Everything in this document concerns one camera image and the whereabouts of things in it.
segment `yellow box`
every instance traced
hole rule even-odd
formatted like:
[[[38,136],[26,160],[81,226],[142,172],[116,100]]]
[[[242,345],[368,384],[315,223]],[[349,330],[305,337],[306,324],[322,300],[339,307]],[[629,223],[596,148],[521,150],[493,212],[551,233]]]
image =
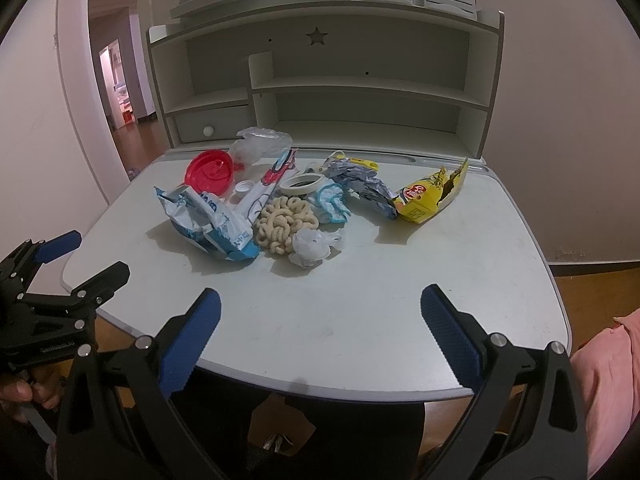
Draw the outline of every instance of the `yellow box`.
[[[469,161],[465,159],[462,166],[453,171],[447,178],[447,170],[417,180],[398,191],[394,206],[405,219],[421,224],[442,211],[460,192],[466,176]]]

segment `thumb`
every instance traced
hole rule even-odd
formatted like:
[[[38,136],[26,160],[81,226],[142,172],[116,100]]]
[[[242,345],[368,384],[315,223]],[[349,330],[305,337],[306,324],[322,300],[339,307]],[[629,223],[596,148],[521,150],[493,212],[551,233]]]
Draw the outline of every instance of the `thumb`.
[[[13,376],[0,377],[0,399],[8,402],[28,402],[32,396],[31,387]]]

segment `star cutout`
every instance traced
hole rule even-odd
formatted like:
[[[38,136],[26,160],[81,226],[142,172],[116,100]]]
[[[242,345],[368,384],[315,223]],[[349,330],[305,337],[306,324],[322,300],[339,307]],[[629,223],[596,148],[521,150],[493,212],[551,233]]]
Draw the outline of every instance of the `star cutout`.
[[[311,44],[316,44],[319,43],[321,45],[324,45],[324,37],[328,34],[328,32],[320,32],[320,29],[316,27],[316,30],[314,30],[312,33],[310,34],[306,34],[306,36],[309,37],[309,39],[311,39]]]

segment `red lid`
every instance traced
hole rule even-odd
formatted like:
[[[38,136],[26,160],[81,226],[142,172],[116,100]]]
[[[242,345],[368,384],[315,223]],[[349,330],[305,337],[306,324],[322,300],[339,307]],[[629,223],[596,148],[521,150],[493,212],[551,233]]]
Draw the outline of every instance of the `red lid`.
[[[208,191],[218,196],[229,189],[234,179],[234,162],[227,152],[207,150],[194,158],[186,173],[184,183],[198,193]]]

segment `white table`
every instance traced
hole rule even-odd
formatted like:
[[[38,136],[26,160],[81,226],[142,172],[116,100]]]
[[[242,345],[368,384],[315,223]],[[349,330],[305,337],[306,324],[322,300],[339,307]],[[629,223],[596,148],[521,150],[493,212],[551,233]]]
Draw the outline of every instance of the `white table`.
[[[298,165],[306,166],[300,152]],[[198,365],[273,390],[345,400],[435,400],[470,394],[456,381],[420,315],[420,293],[437,283],[457,309],[516,345],[571,348],[564,307],[548,266],[501,183],[472,168],[460,195],[415,226],[348,202],[346,248],[304,270],[261,253],[227,262],[180,238],[154,186],[182,181],[195,153],[149,166],[108,208],[71,256],[71,290],[113,262],[129,283],[99,314],[134,336],[155,335],[205,287],[222,297],[222,319]],[[437,163],[372,156],[392,188]]]

